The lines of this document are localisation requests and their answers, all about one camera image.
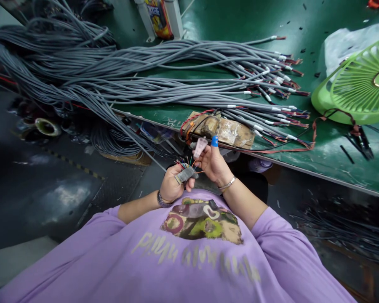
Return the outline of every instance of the blue fingertip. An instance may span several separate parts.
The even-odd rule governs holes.
[[[211,146],[218,147],[218,136],[213,136],[212,137]]]

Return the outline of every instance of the silver bracelet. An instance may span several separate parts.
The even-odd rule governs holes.
[[[233,179],[228,183],[226,184],[225,186],[222,186],[222,187],[218,187],[220,190],[222,189],[225,189],[225,188],[228,188],[230,185],[233,184],[233,182],[236,180],[236,176],[233,176]]]

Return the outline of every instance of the snack bag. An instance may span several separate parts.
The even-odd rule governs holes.
[[[168,23],[167,13],[163,0],[145,0],[149,11],[150,20],[156,35],[162,39],[173,39],[170,24]]]

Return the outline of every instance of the pink connector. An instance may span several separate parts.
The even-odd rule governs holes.
[[[208,141],[204,138],[198,138],[197,146],[195,147],[194,159],[198,159],[205,147],[208,145]]]

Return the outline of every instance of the person's left hand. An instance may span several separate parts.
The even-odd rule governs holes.
[[[160,195],[165,203],[171,204],[177,198],[181,197],[184,192],[184,184],[178,184],[175,176],[178,175],[182,171],[182,167],[180,164],[174,165],[170,167],[165,175],[163,182],[160,187]],[[195,179],[189,178],[185,189],[187,192],[190,192],[192,188],[194,188]]]

